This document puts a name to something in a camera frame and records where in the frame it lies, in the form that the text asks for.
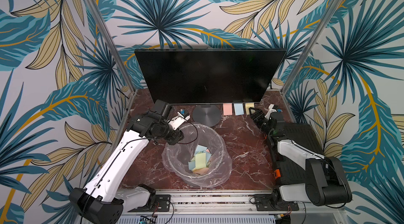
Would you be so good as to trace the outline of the blue sticky note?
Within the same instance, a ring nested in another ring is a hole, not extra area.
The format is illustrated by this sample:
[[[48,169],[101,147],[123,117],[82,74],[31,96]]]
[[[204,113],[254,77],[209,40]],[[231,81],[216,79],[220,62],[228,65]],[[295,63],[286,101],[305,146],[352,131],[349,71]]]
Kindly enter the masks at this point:
[[[234,104],[234,112],[236,116],[244,114],[244,104],[243,103],[235,103]]]

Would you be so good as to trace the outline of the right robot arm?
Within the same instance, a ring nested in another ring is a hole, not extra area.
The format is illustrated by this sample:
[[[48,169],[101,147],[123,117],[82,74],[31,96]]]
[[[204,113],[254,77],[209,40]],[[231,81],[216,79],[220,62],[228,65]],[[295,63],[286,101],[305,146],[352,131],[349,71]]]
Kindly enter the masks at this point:
[[[326,157],[308,124],[286,123],[282,112],[249,108],[271,153],[276,186],[270,195],[255,195],[258,210],[296,211],[298,202],[330,208],[352,201],[341,161]]]

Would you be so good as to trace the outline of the yellow sticky note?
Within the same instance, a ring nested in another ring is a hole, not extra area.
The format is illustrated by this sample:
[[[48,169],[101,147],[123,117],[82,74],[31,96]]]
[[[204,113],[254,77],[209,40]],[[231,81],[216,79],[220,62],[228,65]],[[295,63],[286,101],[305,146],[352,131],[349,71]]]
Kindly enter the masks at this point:
[[[245,103],[245,111],[247,115],[250,115],[250,109],[255,108],[254,103]]]

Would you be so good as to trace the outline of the clear plastic trash bin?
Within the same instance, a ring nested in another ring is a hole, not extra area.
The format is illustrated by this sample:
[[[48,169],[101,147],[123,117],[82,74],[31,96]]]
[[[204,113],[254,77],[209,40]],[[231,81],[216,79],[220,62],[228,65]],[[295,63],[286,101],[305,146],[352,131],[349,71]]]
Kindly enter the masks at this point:
[[[187,124],[179,129],[184,139],[164,148],[165,168],[193,187],[214,188],[226,182],[233,162],[223,138],[202,124]]]

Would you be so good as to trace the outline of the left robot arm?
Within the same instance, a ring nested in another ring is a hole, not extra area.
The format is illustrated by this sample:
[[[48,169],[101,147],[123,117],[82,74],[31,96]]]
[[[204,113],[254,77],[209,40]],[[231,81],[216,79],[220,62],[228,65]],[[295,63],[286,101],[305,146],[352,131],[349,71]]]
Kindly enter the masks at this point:
[[[118,146],[105,165],[84,188],[74,188],[69,195],[81,220],[93,224],[115,224],[131,210],[150,211],[156,205],[156,191],[139,185],[128,192],[118,192],[119,185],[136,157],[150,141],[163,140],[175,145],[184,139],[180,126],[190,118],[181,109],[169,118],[171,105],[157,100],[152,109],[131,117]]]

